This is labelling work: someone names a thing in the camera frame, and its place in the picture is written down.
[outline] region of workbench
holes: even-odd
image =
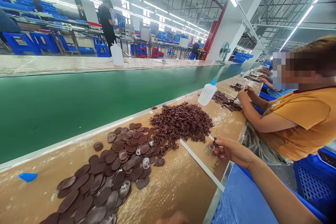
[[[109,149],[107,134],[115,128],[140,122],[149,126],[150,107],[160,104],[196,104],[201,88],[217,77],[218,90],[236,96],[230,84],[248,83],[260,90],[261,83],[235,75],[260,64],[233,64],[68,73],[0,78],[2,143],[0,165],[0,220],[4,223],[37,224],[56,211],[56,186],[96,154],[96,141]],[[215,126],[212,137],[241,141],[246,129],[243,112],[222,109],[210,101],[202,107]],[[203,148],[195,143],[193,148]],[[210,223],[221,195],[191,155],[180,145],[169,151],[163,167],[152,167],[149,185],[133,191],[118,212],[118,223],[155,223],[176,210],[191,223]],[[222,161],[225,185],[232,163]],[[38,173],[31,183],[18,179],[21,172]]]

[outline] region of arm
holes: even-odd
[[[250,103],[249,96],[246,94],[244,89],[238,93],[237,97],[243,107],[244,116],[258,132],[275,132],[297,126],[296,123],[275,113],[271,113],[262,117]],[[265,102],[267,103],[266,106],[271,105],[270,102],[264,101],[264,103]]]
[[[300,202],[272,170],[249,149],[225,138],[216,143],[223,148],[215,149],[220,159],[229,159],[247,169],[279,224],[320,224],[321,222]]]

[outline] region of glue bottle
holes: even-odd
[[[208,105],[208,103],[210,102],[211,98],[213,97],[213,95],[217,90],[215,84],[216,84],[216,78],[210,84],[206,84],[204,86],[203,91],[198,98],[199,104],[201,104],[202,106]]]

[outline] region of blue chair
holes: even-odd
[[[109,48],[107,47],[105,40],[100,39],[98,37],[92,37],[92,38],[94,47],[97,50],[97,56],[109,58],[110,57]]]
[[[194,60],[195,57],[196,57],[196,54],[190,53],[188,60],[191,60],[191,59]]]
[[[41,50],[34,45],[25,33],[3,33],[3,36],[6,38],[13,52],[17,55],[22,55],[23,52],[33,52],[36,55],[42,55]],[[27,45],[18,44],[15,39],[16,37],[21,38]]]
[[[36,48],[41,50],[50,50],[55,54],[60,52],[53,36],[50,33],[30,32],[29,34]]]

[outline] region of blue plastic piece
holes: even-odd
[[[37,173],[21,173],[19,178],[29,183],[37,178]]]
[[[3,33],[3,35],[16,55],[22,55],[23,52],[33,52],[36,55],[41,55],[41,50],[34,45],[25,33]],[[15,37],[21,38],[27,45],[18,44]]]
[[[210,84],[215,86],[216,85],[216,80],[217,80],[217,77]]]

